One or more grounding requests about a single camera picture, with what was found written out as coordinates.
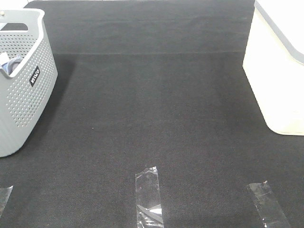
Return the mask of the middle clear tape strip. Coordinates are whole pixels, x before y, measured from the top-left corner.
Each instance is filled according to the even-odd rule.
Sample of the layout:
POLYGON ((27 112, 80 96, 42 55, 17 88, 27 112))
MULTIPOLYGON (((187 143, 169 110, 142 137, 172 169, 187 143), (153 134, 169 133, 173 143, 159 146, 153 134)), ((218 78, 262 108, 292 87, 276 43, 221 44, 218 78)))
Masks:
POLYGON ((146 168, 135 175, 137 227, 163 228, 158 171, 146 168))

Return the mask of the white basket with grey rim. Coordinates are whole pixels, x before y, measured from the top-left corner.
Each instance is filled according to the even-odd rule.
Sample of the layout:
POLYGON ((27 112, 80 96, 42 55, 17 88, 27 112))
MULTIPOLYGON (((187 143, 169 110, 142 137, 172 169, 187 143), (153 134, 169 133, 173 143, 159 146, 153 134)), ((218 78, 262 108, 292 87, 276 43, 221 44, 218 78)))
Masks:
POLYGON ((243 69, 266 125, 304 134, 304 2, 256 0, 243 69))

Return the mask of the blue towel in basket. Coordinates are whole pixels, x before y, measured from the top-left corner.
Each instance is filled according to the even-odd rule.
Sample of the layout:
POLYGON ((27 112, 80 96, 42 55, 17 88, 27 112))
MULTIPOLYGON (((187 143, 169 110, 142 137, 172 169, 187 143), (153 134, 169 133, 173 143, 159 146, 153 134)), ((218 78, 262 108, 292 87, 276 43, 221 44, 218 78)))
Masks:
POLYGON ((0 54, 0 68, 9 76, 22 60, 23 58, 21 55, 9 58, 7 52, 2 52, 0 54))

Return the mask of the left clear tape strip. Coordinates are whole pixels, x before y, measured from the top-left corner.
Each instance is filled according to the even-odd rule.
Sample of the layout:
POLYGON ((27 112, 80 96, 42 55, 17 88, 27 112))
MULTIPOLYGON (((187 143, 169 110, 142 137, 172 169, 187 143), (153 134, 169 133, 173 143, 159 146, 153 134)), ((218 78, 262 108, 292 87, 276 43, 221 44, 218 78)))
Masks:
POLYGON ((13 186, 8 188, 0 188, 0 217, 3 214, 3 211, 7 205, 11 192, 13 190, 13 186))

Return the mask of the clear tape strip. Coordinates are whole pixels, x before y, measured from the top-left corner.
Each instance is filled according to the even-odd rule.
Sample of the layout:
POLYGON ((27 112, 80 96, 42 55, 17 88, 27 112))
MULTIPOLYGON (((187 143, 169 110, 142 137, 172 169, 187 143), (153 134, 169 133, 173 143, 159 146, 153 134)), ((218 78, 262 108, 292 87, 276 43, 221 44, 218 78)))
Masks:
POLYGON ((146 168, 135 175, 137 227, 163 228, 158 171, 146 168))
POLYGON ((0 217, 3 214, 3 211, 7 205, 11 192, 13 190, 13 186, 8 188, 0 188, 0 217))
POLYGON ((263 227, 291 227, 268 181, 251 183, 247 185, 247 190, 262 220, 263 227))

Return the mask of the grey perforated laundry basket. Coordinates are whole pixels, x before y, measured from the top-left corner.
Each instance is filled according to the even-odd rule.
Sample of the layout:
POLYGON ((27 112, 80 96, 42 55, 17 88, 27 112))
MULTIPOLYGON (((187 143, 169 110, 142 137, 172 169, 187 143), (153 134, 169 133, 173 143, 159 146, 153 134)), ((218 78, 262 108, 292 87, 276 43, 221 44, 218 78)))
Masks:
POLYGON ((0 51, 21 57, 12 73, 0 70, 0 155, 18 151, 39 120, 53 91, 57 68, 41 9, 2 9, 1 23, 24 30, 1 30, 0 51))

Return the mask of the black felt table mat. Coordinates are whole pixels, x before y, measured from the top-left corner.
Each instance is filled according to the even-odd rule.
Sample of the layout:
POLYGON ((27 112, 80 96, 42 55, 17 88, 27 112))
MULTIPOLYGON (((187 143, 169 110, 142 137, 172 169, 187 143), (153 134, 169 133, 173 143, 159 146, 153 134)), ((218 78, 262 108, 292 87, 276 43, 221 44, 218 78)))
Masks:
POLYGON ((268 181, 304 225, 304 139, 265 124, 242 68, 252 0, 33 1, 58 77, 0 161, 3 228, 134 228, 135 174, 157 167, 168 228, 260 228, 268 181))

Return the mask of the right clear tape strip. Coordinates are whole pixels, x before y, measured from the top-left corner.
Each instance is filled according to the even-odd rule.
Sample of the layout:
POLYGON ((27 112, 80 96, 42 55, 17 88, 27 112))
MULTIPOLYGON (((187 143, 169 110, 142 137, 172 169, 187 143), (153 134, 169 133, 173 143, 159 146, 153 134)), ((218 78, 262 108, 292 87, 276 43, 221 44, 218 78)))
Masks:
POLYGON ((247 185, 247 190, 262 220, 263 227, 291 227, 268 181, 251 183, 247 185))

